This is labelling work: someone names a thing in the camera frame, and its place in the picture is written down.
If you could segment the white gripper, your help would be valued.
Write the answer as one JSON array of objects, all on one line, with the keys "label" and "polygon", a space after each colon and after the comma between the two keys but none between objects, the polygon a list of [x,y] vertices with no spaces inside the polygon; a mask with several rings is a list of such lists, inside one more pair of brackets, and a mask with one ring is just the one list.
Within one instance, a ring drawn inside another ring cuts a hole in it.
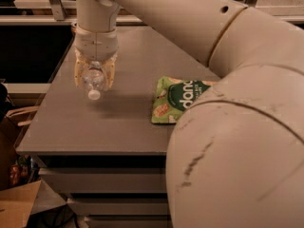
[{"label": "white gripper", "polygon": [[76,27],[75,35],[75,56],[74,82],[80,87],[83,79],[83,72],[86,59],[89,61],[104,61],[103,69],[106,75],[106,89],[109,90],[114,83],[115,64],[117,60],[118,39],[117,30],[114,28],[109,32],[95,32]]}]

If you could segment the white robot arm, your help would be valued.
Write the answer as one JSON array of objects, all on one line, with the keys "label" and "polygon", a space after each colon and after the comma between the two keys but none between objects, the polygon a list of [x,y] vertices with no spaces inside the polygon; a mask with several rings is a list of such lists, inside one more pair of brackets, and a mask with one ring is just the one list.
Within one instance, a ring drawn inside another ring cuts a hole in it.
[{"label": "white robot arm", "polygon": [[174,228],[304,228],[304,32],[233,0],[112,0],[218,76],[166,154]]}]

